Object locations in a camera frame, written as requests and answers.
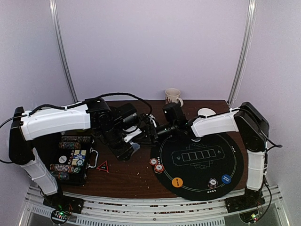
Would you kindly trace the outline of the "blue playing card deck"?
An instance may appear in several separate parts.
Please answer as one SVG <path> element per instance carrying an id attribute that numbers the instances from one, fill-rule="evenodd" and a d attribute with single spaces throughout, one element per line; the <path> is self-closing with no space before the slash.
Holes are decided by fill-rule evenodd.
<path id="1" fill-rule="evenodd" d="M 138 143 L 132 142 L 132 143 L 131 143 L 131 146 L 132 146 L 132 148 L 133 148 L 134 151 L 137 151 L 137 150 L 140 149 L 140 145 L 139 145 Z"/>

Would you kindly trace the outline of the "red poker chip stack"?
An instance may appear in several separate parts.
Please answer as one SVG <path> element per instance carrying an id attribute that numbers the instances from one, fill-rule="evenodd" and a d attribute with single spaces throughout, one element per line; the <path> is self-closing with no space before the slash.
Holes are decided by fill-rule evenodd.
<path id="1" fill-rule="evenodd" d="M 150 165 L 155 166 L 158 163 L 158 160 L 156 158 L 151 158 L 149 163 Z"/>

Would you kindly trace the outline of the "orange big blind button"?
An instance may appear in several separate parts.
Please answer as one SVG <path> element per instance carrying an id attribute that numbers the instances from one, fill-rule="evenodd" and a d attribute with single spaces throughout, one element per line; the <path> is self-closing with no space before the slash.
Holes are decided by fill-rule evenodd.
<path id="1" fill-rule="evenodd" d="M 183 180 L 179 177 L 173 178 L 171 183 L 172 183 L 172 186 L 175 188 L 180 188 L 183 186 Z"/>

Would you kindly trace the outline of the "blue small blind button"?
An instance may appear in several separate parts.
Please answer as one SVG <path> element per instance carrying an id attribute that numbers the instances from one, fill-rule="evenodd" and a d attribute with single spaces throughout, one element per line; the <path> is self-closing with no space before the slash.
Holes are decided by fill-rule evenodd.
<path id="1" fill-rule="evenodd" d="M 222 175 L 222 182 L 224 184 L 230 184 L 231 181 L 232 181 L 232 178 L 230 175 L 227 175 L 227 174 Z"/>

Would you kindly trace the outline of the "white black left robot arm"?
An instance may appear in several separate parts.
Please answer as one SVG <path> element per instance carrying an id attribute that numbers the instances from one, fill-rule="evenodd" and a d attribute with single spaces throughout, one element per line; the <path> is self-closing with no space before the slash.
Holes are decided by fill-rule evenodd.
<path id="1" fill-rule="evenodd" d="M 61 133 L 90 129 L 104 140 L 118 160 L 125 161 L 134 152 L 132 142 L 141 133 L 140 123 L 150 118 L 151 113 L 138 115 L 130 103 L 110 107 L 105 95 L 67 106 L 43 104 L 31 111 L 18 107 L 8 120 L 10 163 L 27 172 L 51 207 L 74 209 L 81 205 L 81 200 L 65 196 L 51 174 L 50 165 L 58 154 Z"/>

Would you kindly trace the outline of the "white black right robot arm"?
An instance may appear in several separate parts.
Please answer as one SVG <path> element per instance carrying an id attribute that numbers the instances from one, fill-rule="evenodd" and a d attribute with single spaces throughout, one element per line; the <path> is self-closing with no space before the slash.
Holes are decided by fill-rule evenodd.
<path id="1" fill-rule="evenodd" d="M 249 103 L 224 113 L 206 109 L 187 120 L 180 104 L 163 107 L 167 123 L 150 122 L 152 147 L 149 163 L 160 183 L 190 201 L 224 197 L 248 178 L 244 194 L 225 200 L 228 212 L 264 204 L 269 124 Z"/>

